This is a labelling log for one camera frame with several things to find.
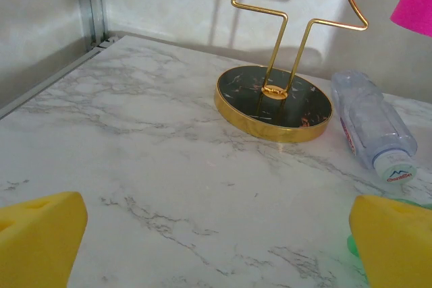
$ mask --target black marble base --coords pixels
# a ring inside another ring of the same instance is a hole
[[[331,103],[327,96],[298,76],[286,100],[263,95],[266,69],[250,65],[226,71],[218,81],[223,98],[244,115],[280,127],[312,127],[330,118]],[[289,72],[273,69],[269,84],[285,88],[289,77]]]

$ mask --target white marble surface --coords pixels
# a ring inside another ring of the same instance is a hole
[[[346,249],[351,205],[359,194],[431,202],[432,105],[388,97],[422,169],[383,187],[337,116],[303,144],[226,122],[213,90],[239,64],[125,37],[0,121],[1,206],[84,197],[69,287],[367,287]]]

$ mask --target plastic water bottle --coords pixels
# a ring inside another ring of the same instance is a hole
[[[331,94],[351,151],[388,183],[413,179],[417,142],[381,91],[363,73],[333,74]]]

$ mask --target water bottle cap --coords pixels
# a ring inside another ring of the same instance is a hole
[[[408,153],[403,150],[388,150],[380,153],[373,166],[378,176],[387,183],[405,183],[414,179],[417,168]]]

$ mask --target gold wire stand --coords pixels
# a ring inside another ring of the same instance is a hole
[[[278,11],[274,9],[269,8],[263,8],[263,7],[257,7],[254,5],[247,5],[244,3],[239,3],[238,0],[231,0],[231,3],[234,7],[240,8],[240,9],[246,9],[250,11],[257,11],[259,13],[266,13],[269,15],[279,16],[282,17],[283,21],[281,24],[281,28],[279,30],[279,34],[277,36],[276,44],[274,47],[274,50],[271,54],[270,62],[268,66],[265,68],[265,77],[263,78],[263,83],[261,86],[261,94],[265,95],[268,98],[271,98],[272,100],[280,100],[280,107],[283,108],[283,106],[286,104],[286,99],[289,95],[289,91],[292,88],[292,84],[294,79],[297,80],[296,72],[298,69],[298,65],[300,63],[300,58],[303,54],[304,47],[306,45],[307,38],[309,36],[309,33],[311,32],[311,28],[313,24],[321,24],[321,25],[327,25],[327,26],[333,26],[338,28],[346,28],[349,30],[366,30],[368,28],[368,21],[361,13],[360,9],[358,8],[356,2],[354,0],[348,0],[352,10],[354,10],[354,13],[357,15],[359,20],[362,24],[360,25],[354,25],[354,24],[347,24],[347,23],[341,23],[341,22],[334,22],[331,20],[324,20],[321,18],[313,18],[311,19],[304,31],[302,42],[300,43],[299,50],[297,52],[296,59],[294,61],[294,64],[292,66],[291,72],[288,72],[290,74],[288,83],[285,87],[281,85],[275,85],[275,84],[269,84],[269,77],[272,74],[274,70],[273,65],[275,63],[275,59],[277,56],[277,52],[279,50],[279,46],[282,41],[282,37],[284,35],[287,23],[288,23],[288,14],[283,11]],[[259,120],[259,118],[264,118],[260,116],[258,117],[258,120],[255,117],[251,117],[251,115],[248,115],[247,113],[241,111],[238,107],[235,108],[235,106],[230,103],[226,99],[226,95],[223,95],[223,91],[221,90],[221,82],[223,82],[223,77],[226,73],[232,74],[232,69],[226,71],[220,79],[218,80],[216,91],[215,91],[215,104],[219,110],[219,112],[233,125],[235,125],[237,128],[242,129],[243,131],[252,134],[256,137],[265,138],[268,140],[273,140],[276,142],[303,142],[305,140],[312,140],[313,138],[316,138],[317,136],[321,135],[325,128],[327,127],[327,123],[329,118],[331,117],[331,103],[327,96],[324,95],[326,99],[323,99],[324,97],[321,97],[321,100],[327,100],[328,104],[327,108],[330,107],[330,113],[328,116],[323,117],[322,122],[318,122],[318,124],[315,124],[314,126],[300,126],[300,127],[287,127],[286,125],[275,125],[275,123],[267,123],[266,121]],[[256,111],[259,111],[260,105],[262,102],[263,97],[260,96],[260,99],[256,103],[251,103],[252,105],[256,105]]]

